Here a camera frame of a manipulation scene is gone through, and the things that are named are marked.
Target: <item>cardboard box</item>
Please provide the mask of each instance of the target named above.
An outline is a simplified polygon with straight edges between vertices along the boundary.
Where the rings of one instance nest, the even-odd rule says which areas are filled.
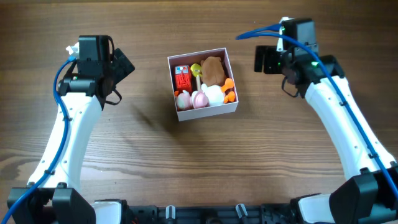
[[[177,112],[179,121],[185,121],[188,119],[203,118],[203,117],[213,116],[213,115],[217,115],[217,114],[235,112],[236,107],[238,106],[238,103],[239,103],[238,92],[236,91],[236,87],[234,87],[236,99],[235,99],[235,102],[233,102],[233,103],[227,103],[227,104],[220,105],[220,106],[210,106],[210,107],[205,107],[205,108],[200,108],[200,109],[178,111],[177,104],[175,102],[175,97],[174,97],[174,91],[176,91],[175,77],[174,77],[175,67],[179,66],[179,65],[191,66],[194,63],[200,64],[200,62],[202,60],[206,60],[206,58],[208,58],[210,56],[220,57],[221,63],[223,64],[223,68],[225,71],[225,75],[229,78],[232,78],[232,80],[234,80],[234,77],[232,74],[232,69],[231,69],[231,64],[229,63],[229,58],[228,58],[226,48],[205,50],[202,52],[176,55],[176,56],[171,56],[171,57],[167,58],[167,60],[169,61],[170,77],[171,77],[172,86],[173,86],[173,92],[171,93],[171,96],[173,96],[173,98],[174,98],[175,111]]]

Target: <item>table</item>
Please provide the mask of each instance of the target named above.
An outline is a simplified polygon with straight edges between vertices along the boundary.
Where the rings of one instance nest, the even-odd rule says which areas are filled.
[[[255,73],[257,45],[235,40],[282,16],[315,21],[320,54],[333,54],[380,142],[398,156],[398,18],[391,2],[149,1],[0,5],[0,216],[11,187],[25,186],[47,144],[57,106],[55,72],[82,34],[108,34],[136,66],[118,85],[88,143],[81,194],[130,205],[258,205],[330,193],[344,181],[339,157],[307,102],[281,75]],[[179,123],[167,57],[226,47],[235,113]]]

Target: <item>pink toy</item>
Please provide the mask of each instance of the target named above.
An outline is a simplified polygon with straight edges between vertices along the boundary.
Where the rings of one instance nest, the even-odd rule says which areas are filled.
[[[194,91],[191,96],[193,108],[199,109],[207,106],[209,100],[205,93],[201,90]]]
[[[192,108],[191,97],[189,96],[189,92],[186,90],[183,90],[175,101],[177,103],[177,108],[180,110],[189,110]]]

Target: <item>blue hose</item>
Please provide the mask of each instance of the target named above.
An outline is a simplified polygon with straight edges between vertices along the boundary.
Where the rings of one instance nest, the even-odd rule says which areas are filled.
[[[305,45],[301,44],[297,40],[295,40],[295,39],[293,39],[291,37],[288,37],[286,35],[280,35],[280,34],[275,34],[275,33],[270,33],[270,32],[261,32],[261,33],[258,33],[258,32],[256,32],[256,33],[247,32],[247,33],[244,33],[244,34],[241,34],[241,35],[237,36],[236,39],[237,40],[239,40],[239,39],[247,39],[247,38],[251,38],[251,37],[278,37],[278,38],[282,38],[282,39],[290,42],[291,44],[294,44],[297,47],[300,47],[301,49],[305,50],[307,53],[309,53],[314,58],[315,61],[318,62],[318,66],[320,67],[322,72],[326,75],[326,77],[329,79],[331,85],[336,90],[337,95],[340,97],[340,99],[344,103],[344,106],[346,107],[348,114],[353,119],[354,124],[358,128],[359,133],[361,133],[362,138],[364,139],[366,145],[368,146],[368,148],[369,148],[369,150],[371,152],[371,155],[373,156],[373,159],[376,161],[376,163],[380,167],[380,170],[383,173],[384,177],[386,178],[387,183],[389,184],[389,186],[390,186],[390,188],[392,190],[392,193],[394,194],[394,196],[396,198],[396,201],[397,201],[398,200],[398,189],[397,189],[397,186],[395,185],[394,181],[392,180],[392,178],[391,178],[390,174],[388,173],[386,167],[384,167],[383,163],[381,162],[379,156],[376,153],[376,150],[373,148],[373,145],[371,144],[368,136],[366,135],[365,130],[362,128],[361,124],[359,123],[359,121],[358,121],[357,117],[355,116],[353,110],[351,109],[350,105],[346,101],[346,98],[344,97],[343,93],[338,88],[338,86],[335,83],[335,81],[331,78],[331,75],[329,74],[328,70],[326,69],[326,66],[319,59],[318,55],[314,51],[312,51],[310,48],[306,47]]]
[[[74,60],[75,60],[74,57],[69,57],[68,60],[60,67],[60,69],[57,72],[57,75],[55,76],[54,85],[53,85],[53,94],[54,94],[55,102],[57,102],[57,104],[60,105],[63,116],[65,118],[68,118],[68,110],[66,109],[65,105],[63,104],[63,101],[61,100],[60,95],[57,93],[57,80],[58,80],[58,77],[59,77],[61,71],[63,70],[63,68],[65,68],[65,66],[67,66],[70,62],[72,62]],[[11,218],[12,214],[14,214],[14,212],[18,209],[18,207],[21,206],[22,203],[24,203],[25,199],[28,198],[31,193],[33,193],[37,188],[39,188],[39,186],[41,184],[43,184],[43,182],[49,177],[50,173],[53,171],[55,165],[57,165],[57,162],[61,156],[61,153],[63,151],[63,148],[65,146],[65,143],[66,143],[67,137],[68,137],[69,119],[64,119],[64,120],[65,120],[65,125],[63,128],[63,135],[62,135],[60,147],[58,148],[58,151],[54,157],[54,160],[51,162],[51,164],[48,168],[48,172],[45,172],[43,174],[43,176],[29,190],[27,190],[14,204],[12,204],[11,208],[8,210],[8,212],[2,219],[1,224],[7,223],[7,221]]]

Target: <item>wooden tabletop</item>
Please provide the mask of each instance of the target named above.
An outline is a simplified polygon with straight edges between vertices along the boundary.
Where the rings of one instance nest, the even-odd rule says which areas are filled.
[[[37,166],[57,106],[53,78],[82,34],[108,34],[136,66],[106,105],[81,170],[81,193],[130,205],[258,205],[330,193],[344,181],[328,133],[282,75],[255,73],[257,45],[235,40],[282,16],[315,21],[380,142],[398,156],[395,1],[168,1],[0,5],[0,216]],[[226,47],[235,113],[178,122],[167,57]]]

